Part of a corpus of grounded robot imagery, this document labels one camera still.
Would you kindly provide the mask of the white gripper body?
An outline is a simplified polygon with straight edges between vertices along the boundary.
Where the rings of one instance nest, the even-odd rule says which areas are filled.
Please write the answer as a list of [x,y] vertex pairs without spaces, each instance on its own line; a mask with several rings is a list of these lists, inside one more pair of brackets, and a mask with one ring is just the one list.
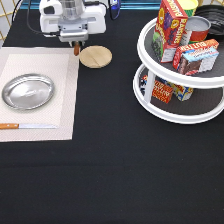
[[40,28],[46,37],[57,36],[61,42],[86,41],[106,31],[106,10],[98,0],[41,0]]

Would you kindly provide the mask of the robot base white blue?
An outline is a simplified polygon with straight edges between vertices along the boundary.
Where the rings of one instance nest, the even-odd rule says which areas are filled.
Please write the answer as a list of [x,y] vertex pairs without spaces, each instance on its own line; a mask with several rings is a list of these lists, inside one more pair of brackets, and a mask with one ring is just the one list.
[[121,0],[108,0],[112,10],[118,10],[121,7]]

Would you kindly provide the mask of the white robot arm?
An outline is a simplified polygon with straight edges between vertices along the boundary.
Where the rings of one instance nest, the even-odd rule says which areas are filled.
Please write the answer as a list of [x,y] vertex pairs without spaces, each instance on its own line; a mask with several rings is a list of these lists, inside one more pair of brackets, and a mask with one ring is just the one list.
[[89,35],[106,31],[106,7],[98,2],[41,0],[39,12],[42,33],[71,46],[80,46]]

